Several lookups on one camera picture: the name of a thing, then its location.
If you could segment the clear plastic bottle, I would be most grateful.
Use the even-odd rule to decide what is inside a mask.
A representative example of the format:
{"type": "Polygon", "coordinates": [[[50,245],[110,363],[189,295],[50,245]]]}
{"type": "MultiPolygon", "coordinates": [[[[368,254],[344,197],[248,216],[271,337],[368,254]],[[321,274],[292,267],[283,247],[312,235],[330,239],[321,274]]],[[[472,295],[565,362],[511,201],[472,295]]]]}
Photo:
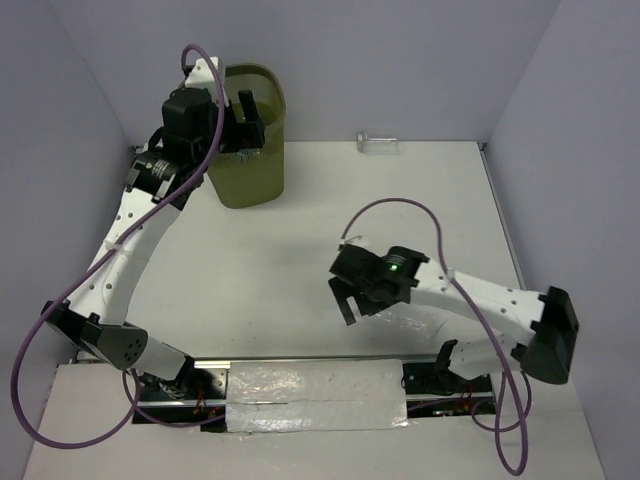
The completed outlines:
{"type": "Polygon", "coordinates": [[[429,343],[444,325],[443,320],[429,311],[404,304],[373,315],[369,322],[375,324],[381,334],[404,343],[410,340],[429,343]]]}

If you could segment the blue label water bottle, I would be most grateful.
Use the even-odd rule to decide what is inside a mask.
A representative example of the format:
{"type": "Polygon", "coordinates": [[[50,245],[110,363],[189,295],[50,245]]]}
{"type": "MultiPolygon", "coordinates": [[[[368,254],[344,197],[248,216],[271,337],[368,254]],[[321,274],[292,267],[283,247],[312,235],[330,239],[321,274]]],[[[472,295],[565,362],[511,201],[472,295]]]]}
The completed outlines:
{"type": "Polygon", "coordinates": [[[242,149],[235,154],[235,162],[245,164],[258,159],[261,155],[259,149],[242,149]]]}

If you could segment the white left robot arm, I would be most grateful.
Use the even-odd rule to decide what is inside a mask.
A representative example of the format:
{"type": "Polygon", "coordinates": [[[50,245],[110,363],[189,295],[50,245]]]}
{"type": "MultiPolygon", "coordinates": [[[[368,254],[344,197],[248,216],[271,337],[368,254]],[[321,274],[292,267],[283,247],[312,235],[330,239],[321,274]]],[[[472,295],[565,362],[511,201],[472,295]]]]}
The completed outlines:
{"type": "Polygon", "coordinates": [[[217,57],[183,60],[181,69],[182,83],[161,107],[161,125],[133,155],[116,216],[87,273],[42,311],[78,349],[177,399],[204,391],[211,376],[189,353],[129,322],[133,295],[215,160],[267,145],[252,91],[240,91],[244,117],[237,118],[217,57]]]}

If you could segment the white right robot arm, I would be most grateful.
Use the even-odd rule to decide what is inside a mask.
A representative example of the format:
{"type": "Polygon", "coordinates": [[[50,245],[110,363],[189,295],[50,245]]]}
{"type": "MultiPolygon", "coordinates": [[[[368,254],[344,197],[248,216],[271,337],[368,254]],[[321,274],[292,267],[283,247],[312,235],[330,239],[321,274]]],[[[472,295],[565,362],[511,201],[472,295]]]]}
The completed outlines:
{"type": "Polygon", "coordinates": [[[434,376],[444,390],[503,369],[551,385],[569,380],[579,322],[563,289],[539,293],[448,273],[436,260],[401,246],[378,256],[345,244],[329,271],[329,287],[348,325],[398,304],[435,307],[488,324],[494,340],[450,339],[440,347],[434,376]]]}

